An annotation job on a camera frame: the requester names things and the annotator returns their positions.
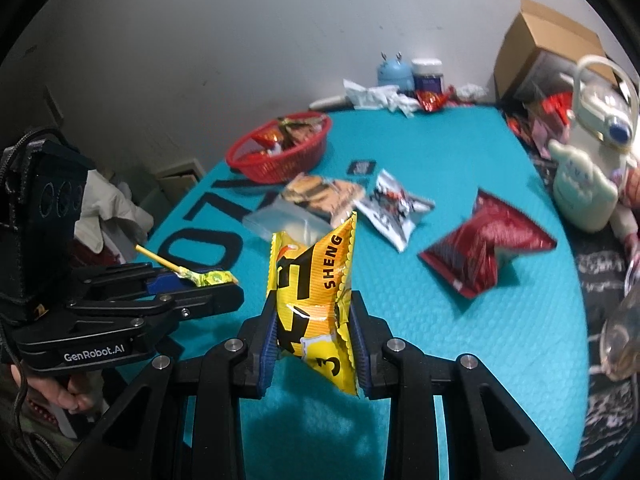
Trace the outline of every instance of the yellow snack package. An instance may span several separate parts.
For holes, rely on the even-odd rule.
[[[347,322],[357,215],[311,247],[285,232],[271,239],[267,293],[276,291],[278,345],[345,393],[356,394]]]

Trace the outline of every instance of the basket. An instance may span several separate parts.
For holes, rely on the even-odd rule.
[[[245,177],[258,184],[279,184],[316,167],[326,150],[326,134],[331,129],[332,120],[328,115],[319,112],[300,112],[287,117],[290,119],[324,117],[322,130],[302,144],[277,155],[265,155],[258,160],[255,158],[242,160],[243,156],[252,152],[260,152],[263,149],[252,139],[252,136],[278,125],[277,120],[270,121],[242,136],[231,146],[225,157],[228,166],[241,171]]]

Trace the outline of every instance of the blue container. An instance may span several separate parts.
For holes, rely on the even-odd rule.
[[[411,66],[402,61],[402,55],[398,52],[395,59],[388,60],[382,53],[382,64],[378,67],[378,86],[398,85],[402,93],[414,91],[414,74]]]

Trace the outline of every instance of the silver snack package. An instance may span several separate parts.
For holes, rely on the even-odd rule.
[[[399,253],[406,249],[422,217],[436,207],[433,200],[405,191],[386,170],[380,171],[373,193],[355,205]]]

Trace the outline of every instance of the teal table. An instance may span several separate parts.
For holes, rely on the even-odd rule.
[[[407,119],[386,110],[351,111],[332,118],[326,155],[314,173],[349,178],[351,161],[375,160],[369,190],[385,168],[411,192],[436,202],[403,254],[360,216],[353,288],[362,292],[369,312],[426,353],[478,355],[572,466],[588,394],[580,286],[552,202],[498,112],[456,108]],[[234,336],[244,319],[262,309],[269,247],[242,227],[241,218],[274,188],[244,184],[218,164],[149,241],[150,250],[181,263],[221,264],[244,288],[246,300],[237,312],[181,324],[174,338],[186,348],[185,358]],[[558,248],[516,260],[501,270],[494,290],[467,301],[417,253],[468,218],[479,186],[530,215],[558,239]],[[130,378],[139,369],[122,373]],[[436,407],[441,412],[441,404]],[[264,399],[241,402],[247,478],[382,478],[388,411],[388,400],[347,396],[299,360],[281,360]],[[446,478],[441,413],[438,422]]]

